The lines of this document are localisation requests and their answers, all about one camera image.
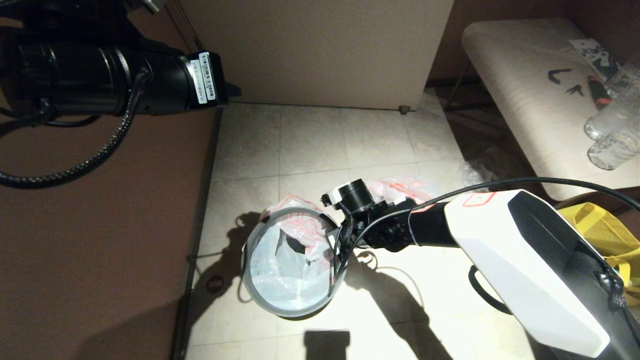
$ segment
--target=clear plastic bag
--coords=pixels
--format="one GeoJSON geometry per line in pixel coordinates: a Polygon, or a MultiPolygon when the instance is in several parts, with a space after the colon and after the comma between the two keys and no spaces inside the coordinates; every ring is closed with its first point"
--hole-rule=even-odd
{"type": "Polygon", "coordinates": [[[289,195],[262,214],[280,215],[259,239],[250,260],[255,289],[272,306],[297,311],[322,302],[333,275],[333,249],[326,234],[333,224],[312,203],[289,195]],[[312,212],[296,211],[310,209],[312,212]]]}
{"type": "MultiPolygon", "coordinates": [[[[495,174],[487,170],[487,168],[482,163],[471,163],[469,161],[462,161],[462,163],[460,164],[460,167],[458,168],[458,178],[460,179],[461,187],[472,186],[497,179],[495,177],[495,174]]],[[[489,189],[482,188],[474,190],[473,192],[488,191],[489,189]]]]}
{"type": "Polygon", "coordinates": [[[365,181],[374,202],[386,201],[397,204],[410,197],[420,204],[433,198],[432,186],[421,176],[396,176],[365,181]]]}

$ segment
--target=plastic bag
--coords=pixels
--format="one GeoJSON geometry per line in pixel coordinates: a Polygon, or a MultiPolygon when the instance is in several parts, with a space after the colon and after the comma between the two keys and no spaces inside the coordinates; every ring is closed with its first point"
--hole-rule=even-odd
{"type": "MultiPolygon", "coordinates": [[[[487,170],[485,165],[478,161],[475,161],[473,163],[469,161],[463,161],[458,168],[458,177],[460,179],[461,188],[485,183],[487,181],[498,180],[497,176],[494,173],[487,170]]],[[[487,188],[474,190],[474,192],[488,191],[489,189],[487,188]]]]}
{"type": "Polygon", "coordinates": [[[262,214],[277,215],[288,208],[306,208],[279,216],[253,250],[250,271],[253,285],[272,306],[300,310],[326,298],[333,275],[333,249],[326,234],[333,225],[319,217],[312,203],[289,195],[262,214]]]}
{"type": "Polygon", "coordinates": [[[627,303],[640,305],[640,241],[607,210],[585,202],[558,211],[617,269],[625,283],[627,303]]]}
{"type": "Polygon", "coordinates": [[[386,177],[365,181],[374,202],[397,204],[410,197],[420,204],[433,198],[433,188],[421,176],[386,177]]]}

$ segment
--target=clear plastic bottle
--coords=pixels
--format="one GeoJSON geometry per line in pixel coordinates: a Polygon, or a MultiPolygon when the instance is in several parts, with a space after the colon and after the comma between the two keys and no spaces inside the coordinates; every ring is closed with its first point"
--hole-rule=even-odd
{"type": "Polygon", "coordinates": [[[617,99],[620,94],[631,86],[640,83],[640,51],[636,52],[620,68],[620,70],[604,83],[611,99],[617,99]]]}
{"type": "Polygon", "coordinates": [[[587,152],[589,160],[604,170],[614,170],[638,154],[640,154],[638,121],[635,126],[615,130],[601,137],[587,152]]]}
{"type": "Polygon", "coordinates": [[[620,93],[598,115],[591,117],[584,124],[584,132],[598,141],[612,131],[628,126],[630,121],[637,121],[640,111],[640,83],[636,83],[620,93]]]}

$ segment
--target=red sticker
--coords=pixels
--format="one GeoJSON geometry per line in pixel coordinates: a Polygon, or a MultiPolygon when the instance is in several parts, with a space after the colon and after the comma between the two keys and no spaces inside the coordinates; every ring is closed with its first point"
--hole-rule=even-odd
{"type": "Polygon", "coordinates": [[[425,211],[427,211],[427,210],[431,209],[434,205],[435,205],[435,204],[431,204],[431,205],[429,205],[429,206],[426,206],[425,208],[418,209],[418,210],[413,210],[411,213],[412,213],[412,214],[415,214],[415,213],[423,213],[423,212],[425,212],[425,211]]]}
{"type": "Polygon", "coordinates": [[[471,208],[472,206],[482,206],[485,205],[491,198],[495,195],[495,192],[492,193],[475,193],[471,194],[471,196],[465,201],[462,206],[465,208],[471,208]]]}

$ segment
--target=cord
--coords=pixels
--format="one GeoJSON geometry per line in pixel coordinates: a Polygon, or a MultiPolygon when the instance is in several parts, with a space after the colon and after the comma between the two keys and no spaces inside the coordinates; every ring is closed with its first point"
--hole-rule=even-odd
{"type": "Polygon", "coordinates": [[[482,285],[480,285],[480,282],[478,282],[478,279],[476,279],[476,272],[478,271],[478,268],[475,265],[471,265],[471,268],[469,269],[469,282],[471,283],[471,287],[476,291],[476,293],[478,295],[480,295],[480,297],[487,302],[487,304],[493,306],[494,309],[500,311],[501,313],[505,313],[507,315],[513,315],[511,313],[511,310],[509,310],[509,308],[507,307],[507,305],[505,305],[503,302],[499,302],[496,298],[494,298],[493,296],[489,295],[488,292],[486,292],[486,290],[482,287],[482,285]]]}
{"type": "MultiPolygon", "coordinates": [[[[13,115],[16,115],[10,110],[7,110],[7,109],[2,109],[2,110],[12,113],[11,115],[5,113],[5,115],[9,115],[9,116],[12,116],[12,117],[13,117],[13,115]]],[[[40,125],[42,125],[42,124],[54,119],[55,116],[54,116],[54,114],[52,112],[51,105],[49,104],[49,101],[47,99],[41,99],[40,100],[40,107],[39,107],[37,112],[35,112],[33,114],[30,114],[30,115],[23,116],[23,117],[17,117],[16,116],[15,118],[16,119],[5,121],[5,122],[0,124],[0,138],[2,138],[3,136],[7,135],[8,133],[11,133],[12,131],[16,131],[18,129],[22,129],[23,127],[40,126],[40,125]]]]}
{"type": "Polygon", "coordinates": [[[43,125],[52,127],[83,127],[93,124],[100,118],[100,115],[92,115],[84,120],[80,121],[49,121],[43,125]]]}
{"type": "Polygon", "coordinates": [[[19,117],[19,115],[15,113],[13,110],[5,109],[5,108],[0,108],[0,114],[8,117],[12,117],[14,119],[19,117]]]}
{"type": "Polygon", "coordinates": [[[638,333],[636,332],[636,327],[634,326],[633,322],[631,321],[631,318],[629,318],[629,309],[627,309],[627,308],[622,309],[622,315],[625,318],[625,322],[627,323],[627,326],[629,327],[629,330],[631,330],[631,336],[634,337],[634,340],[636,341],[636,344],[640,347],[640,338],[638,337],[638,333]]]}
{"type": "Polygon", "coordinates": [[[145,93],[145,83],[151,79],[151,72],[146,68],[140,69],[136,74],[133,88],[127,102],[127,107],[122,116],[120,126],[116,130],[115,134],[109,139],[109,142],[93,157],[88,160],[62,172],[57,172],[51,175],[45,176],[14,176],[0,172],[0,184],[9,186],[11,188],[20,189],[42,189],[50,188],[53,186],[62,185],[70,181],[76,180],[85,176],[97,167],[107,161],[111,155],[118,149],[122,140],[127,135],[140,100],[145,93]]]}
{"type": "Polygon", "coordinates": [[[422,298],[422,292],[420,291],[420,288],[418,287],[417,282],[415,282],[415,280],[413,280],[413,277],[411,277],[411,275],[409,275],[408,272],[402,270],[401,268],[396,268],[394,266],[381,266],[378,267],[378,260],[376,259],[376,268],[374,270],[396,270],[399,271],[401,273],[404,274],[404,276],[406,276],[409,281],[411,281],[411,283],[413,284],[413,287],[415,288],[415,291],[418,293],[418,297],[420,298],[420,307],[424,309],[424,299],[422,298]]]}
{"type": "MultiPolygon", "coordinates": [[[[351,244],[349,246],[349,250],[346,252],[346,254],[350,254],[353,252],[353,249],[355,249],[356,245],[360,242],[360,240],[362,240],[364,238],[364,235],[371,230],[372,227],[374,227],[375,225],[378,225],[380,222],[385,221],[388,218],[392,218],[396,215],[401,215],[404,213],[410,213],[412,211],[412,209],[404,209],[404,210],[399,210],[399,211],[395,211],[391,214],[387,214],[383,217],[379,217],[376,220],[373,220],[367,227],[365,227],[360,234],[358,235],[358,237],[356,238],[356,241],[353,242],[353,244],[351,244]]],[[[345,260],[340,264],[340,268],[338,269],[338,271],[336,272],[336,276],[339,276],[343,271],[344,268],[347,266],[347,260],[349,258],[345,258],[345,260]]]]}
{"type": "MultiPolygon", "coordinates": [[[[349,239],[351,237],[351,234],[353,234],[353,217],[350,215],[347,217],[346,219],[347,221],[347,232],[345,235],[345,239],[349,239]]],[[[338,229],[338,234],[337,237],[335,239],[335,244],[333,244],[333,253],[336,254],[337,250],[338,250],[338,245],[339,245],[339,239],[340,239],[340,234],[342,233],[342,227],[340,227],[340,229],[338,229]]],[[[340,253],[340,256],[343,257],[343,260],[340,262],[340,269],[343,269],[344,267],[342,266],[343,264],[346,264],[347,261],[349,261],[349,256],[351,255],[351,253],[353,252],[353,249],[351,249],[350,251],[345,252],[344,254],[340,253]]],[[[342,270],[339,270],[338,268],[334,267],[333,268],[333,278],[337,279],[337,274],[341,274],[342,270]]]]}
{"type": "Polygon", "coordinates": [[[613,190],[611,188],[608,188],[606,186],[602,186],[602,185],[598,185],[598,184],[594,184],[594,183],[589,183],[588,181],[580,181],[580,180],[571,180],[571,179],[560,179],[557,177],[538,177],[538,176],[526,176],[526,177],[515,177],[513,179],[506,179],[506,180],[497,180],[497,181],[489,181],[487,183],[482,183],[482,184],[477,184],[477,185],[472,185],[472,186],[467,186],[466,188],[462,188],[459,190],[455,190],[453,192],[450,193],[446,193],[442,196],[436,197],[434,199],[431,199],[427,202],[424,202],[418,206],[415,206],[413,208],[413,210],[418,210],[418,209],[422,209],[425,208],[429,205],[432,205],[438,201],[447,199],[449,197],[455,196],[455,195],[459,195],[461,193],[465,193],[471,190],[477,190],[477,189],[482,189],[482,188],[488,188],[488,187],[492,187],[492,186],[501,186],[501,185],[507,185],[507,184],[515,184],[515,183],[550,183],[550,184],[562,184],[562,185],[572,185],[572,186],[579,186],[582,188],[587,188],[587,189],[592,189],[592,190],[596,190],[598,192],[602,192],[605,193],[607,195],[610,195],[611,197],[615,197],[616,199],[624,202],[625,204],[631,206],[632,208],[634,208],[637,211],[640,211],[640,202],[634,200],[633,198],[629,197],[628,195],[625,195],[619,191],[613,190]]]}

